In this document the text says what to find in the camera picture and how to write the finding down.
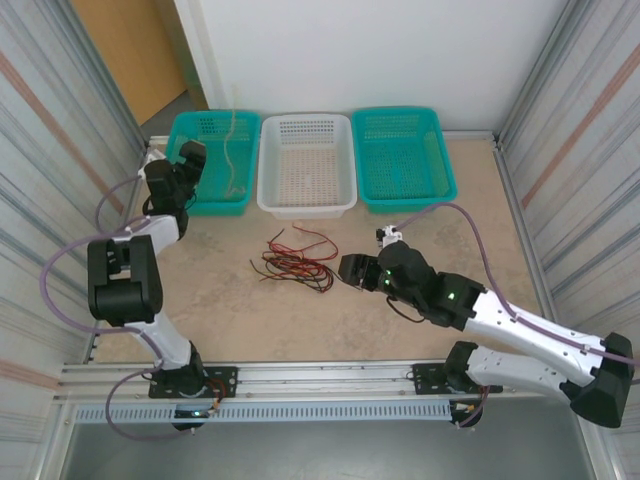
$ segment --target red wire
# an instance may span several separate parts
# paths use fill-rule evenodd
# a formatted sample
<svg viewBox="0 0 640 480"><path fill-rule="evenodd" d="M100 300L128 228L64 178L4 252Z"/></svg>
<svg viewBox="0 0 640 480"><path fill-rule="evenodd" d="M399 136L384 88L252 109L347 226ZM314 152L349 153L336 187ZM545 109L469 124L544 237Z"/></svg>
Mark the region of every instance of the red wire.
<svg viewBox="0 0 640 480"><path fill-rule="evenodd" d="M323 240L312 243L302 248L291 248L282 243L276 242L277 238L282 234L284 229L275 237L267 242L269 250L262 252L262 260L269 273L260 272L253 263L253 268L264 278L262 280L294 280L302 283L319 293L324 293L333 286L333 272L329 267L319 262L333 260L338 256L338 246L326 235L306 230L301 227L293 226L296 230L310 235L317 235ZM333 253L324 257L307 257L305 252L311 248L321 245L330 244L333 247Z"/></svg>

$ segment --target black wire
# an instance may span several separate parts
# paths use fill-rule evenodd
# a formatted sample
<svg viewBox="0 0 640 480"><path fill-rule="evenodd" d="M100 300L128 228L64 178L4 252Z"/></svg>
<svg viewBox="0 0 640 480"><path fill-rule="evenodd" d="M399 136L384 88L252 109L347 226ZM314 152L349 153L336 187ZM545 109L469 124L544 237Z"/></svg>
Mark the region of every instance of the black wire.
<svg viewBox="0 0 640 480"><path fill-rule="evenodd" d="M426 320L426 318L422 317L420 320L414 320L411 317L408 317L407 315L405 315L404 313L402 313L400 310L398 310L394 305L393 302L391 301L391 297L387 297L387 305L389 305L391 307L391 310L393 310L394 312L396 312L398 315L400 315L402 318L404 318L405 320L409 320L410 322L413 323L422 323Z"/></svg>

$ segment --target table surface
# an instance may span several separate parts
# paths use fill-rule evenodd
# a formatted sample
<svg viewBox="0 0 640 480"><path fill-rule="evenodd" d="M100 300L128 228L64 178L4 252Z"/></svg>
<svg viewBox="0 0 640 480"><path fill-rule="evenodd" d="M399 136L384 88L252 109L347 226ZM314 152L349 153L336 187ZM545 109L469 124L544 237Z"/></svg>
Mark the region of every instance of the table surface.
<svg viewBox="0 0 640 480"><path fill-rule="evenodd" d="M499 285L509 301L538 313L491 144L452 140L447 145L459 189L456 203L476 221ZM445 358L457 340L506 349L451 328L412 324L393 313L380 293L360 292L339 282L324 294L294 282L260 282L249 264L282 228L282 242L291 247L313 243L314 238L297 232L292 224L328 235L340 255L377 255L376 228L406 217L370 214L358 202L339 219L276 220L258 208L254 189L243 216L192 217L185 237L158 256L164 308L204 361L435 359ZM459 212L441 208L403 233L437 271L460 273L488 285L473 233ZM339 262L340 256L328 264L337 270ZM97 362L150 358L129 335L98 339Z"/></svg>

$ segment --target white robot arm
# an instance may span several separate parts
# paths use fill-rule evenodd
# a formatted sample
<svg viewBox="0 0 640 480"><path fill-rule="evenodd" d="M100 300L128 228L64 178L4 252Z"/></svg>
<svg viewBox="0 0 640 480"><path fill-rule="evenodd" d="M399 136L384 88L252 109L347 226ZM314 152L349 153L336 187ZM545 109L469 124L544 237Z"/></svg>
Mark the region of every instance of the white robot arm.
<svg viewBox="0 0 640 480"><path fill-rule="evenodd" d="M180 335L162 308L163 292L156 255L184 235L193 197L206 161L204 145L187 142L184 163L164 158L144 167L150 196L139 228L127 228L87 247L89 309L112 327L130 327L155 356L161 370L156 390L190 396L202 392L205 372L193 344ZM143 338L153 341L155 349Z"/></svg>
<svg viewBox="0 0 640 480"><path fill-rule="evenodd" d="M469 278L436 273L394 226L378 230L376 236L383 247L377 257L342 257L339 273L345 283L383 292L388 302L408 304L435 325L495 338L527 355L458 342L443 374L420 381L433 388L446 383L460 391L506 385L538 392L569 404L598 425L620 426L634 375L627 338L611 333L601 339L562 327L506 303Z"/></svg>

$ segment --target purple cable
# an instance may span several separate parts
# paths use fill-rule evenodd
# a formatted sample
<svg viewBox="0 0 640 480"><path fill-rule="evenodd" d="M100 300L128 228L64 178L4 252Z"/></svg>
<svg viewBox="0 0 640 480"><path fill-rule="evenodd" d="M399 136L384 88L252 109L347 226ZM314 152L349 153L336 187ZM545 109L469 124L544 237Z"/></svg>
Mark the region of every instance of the purple cable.
<svg viewBox="0 0 640 480"><path fill-rule="evenodd" d="M93 224L95 225L96 230L98 230L98 232L106 233L102 229L102 226L100 225L100 210L102 209L102 205L104 205L104 202L106 202L107 199L113 194L113 192L118 190L120 187L124 187L125 185L127 185L129 183L133 183L133 182L137 181L139 178L140 178L140 176L138 176L138 175L136 175L135 177L127 178L126 180L123 180L120 183L115 184L113 187L111 187L109 190L107 190L107 193L105 193L102 196L102 198L98 202L98 205L96 206L96 211L93 214Z"/></svg>
<svg viewBox="0 0 640 480"><path fill-rule="evenodd" d="M471 415L465 418L462 422L456 423L459 428L464 427L467 423L471 422L474 418L480 415L480 412L484 409L485 404L487 403L487 398L489 398L489 387L484 387L482 392L482 397L480 397L480 404L473 411Z"/></svg>
<svg viewBox="0 0 640 480"><path fill-rule="evenodd" d="M128 226L128 225L131 225L131 224L133 224L135 222L138 222L140 220L144 220L144 219L146 219L145 216L132 218L131 220L129 220L128 222L125 223L125 227ZM146 226L147 223L148 222L136 226L135 228L132 229L132 231L135 232L135 231L139 230L140 228L143 228L144 226ZM122 380L120 380L118 383L116 383L113 386L113 388L111 389L111 391L109 392L109 394L107 395L107 401L105 403L105 417L107 419L107 423L109 424L109 426L115 432L117 432L118 434L120 434L123 437L128 438L130 440L148 441L148 440L168 440L168 439L171 439L171 438L176 438L176 437L182 436L184 433L188 433L189 431L188 430L184 430L184 431L181 431L181 432L174 432L174 433L170 433L170 434L166 434L166 435L154 435L154 436L132 435L132 434L127 433L124 430L120 429L120 427L118 427L113 422L113 419L111 418L111 413L109 411L109 407L111 405L111 401L113 399L113 396L116 393L116 390L118 388L120 388L126 381L128 381L128 380L130 380L130 379L132 379L134 377L137 377L139 375L157 372L162 367L162 363L163 363L162 352L160 351L160 348L158 348L156 343L151 339L151 337L149 337L143 331L138 330L137 328L132 328L132 327L120 327L120 328L116 329L116 328L96 328L96 327L89 327L87 325L83 325L82 323L76 322L72 318L70 318L67 315L65 315L65 313L62 312L57 307L57 305L53 302L53 299L51 298L51 295L49 294L49 288L47 286L47 277L49 275L49 272L53 268L53 265L62 256L66 255L71 250L73 250L73 249L75 249L77 247L80 247L81 245L87 244L87 243L92 242L94 240L102 240L102 239L105 239L105 238L111 238L112 235L113 234L110 234L110 233L100 233L100 234L97 234L97 235L91 235L89 237L85 237L85 238L82 238L80 240L76 240L75 242L71 242L69 245L66 245L65 247L63 247L60 250L58 250L47 261L47 263L42 268L42 271L40 272L40 281L39 281L40 296L42 297L42 300L44 301L44 304L47 306L47 308L49 310L51 310L56 317L58 317L62 322L64 322L65 324L67 324L67 325L69 325L69 326L71 326L73 328L77 328L78 330L81 330L81 331L83 331L85 333L93 333L93 334L100 334L100 335L112 335L112 334L116 334L116 333L133 333L133 334L139 335L140 338L142 338L145 342L147 342L147 344L149 345L151 350L153 350L153 352L155 353L156 357L159 359L158 364L156 366L154 366L153 368L140 370L139 372L135 372L135 373L132 373L131 375L127 375Z"/></svg>
<svg viewBox="0 0 640 480"><path fill-rule="evenodd" d="M609 360L615 360L617 362L626 363L628 365L633 365L635 367L640 367L640 360L635 360L633 358L623 357L622 355L616 355L614 353L605 352L604 350L598 350L597 348L589 348L589 347L585 348L585 345L581 344L580 342L576 342L574 340L570 340L568 338L564 338L562 335L559 335L559 334L557 334L555 332L550 332L549 330L545 329L544 327L536 325L535 323L530 322L526 318L520 317L513 310L513 308L509 304L509 302L507 302L506 297L502 293L502 290L500 290L500 287L498 286L498 282L496 282L496 279L494 278L493 273L491 272L491 267L489 266L489 257L487 256L487 252L486 252L486 250L484 248L484 243L482 242L482 238L480 238L480 232L478 231L478 226L473 221L473 218L471 218L471 215L469 215L469 212L467 212L461 206L456 205L455 203L451 203L451 202L434 203L433 205L429 205L427 208L425 208L425 209L419 211L418 213L412 215L411 217L406 219L404 222L401 222L400 224L396 225L396 229L397 230L402 230L404 227L406 227L407 225L413 223L414 221L416 221L418 218L420 218L424 214L429 213L429 212L431 212L431 211L433 211L433 210L435 210L436 208L439 208L439 207L455 208L460 213L462 213L462 215L464 215L464 217L469 222L469 225L471 226L471 230L473 230L473 234L476 237L476 242L478 243L478 248L480 249L480 255L482 257L482 263L484 264L485 272L487 272L487 278L489 279L489 283L491 284L491 288L493 288L493 291L495 292L496 296L498 297L498 300L500 301L500 304L504 307L505 311L509 315L511 315L511 317L514 320L522 323L523 325L525 325L526 327L530 328L531 330L534 330L534 331L536 331L538 333L541 333L542 335L545 335L545 336L547 336L549 338L552 338L553 340L557 340L557 341L559 341L561 343L564 343L565 345L569 345L570 347L577 348L578 350L587 351L589 353L593 353L595 355L599 355L601 357L608 358ZM631 384L632 385L640 384L640 378L637 379L637 380L632 381Z"/></svg>

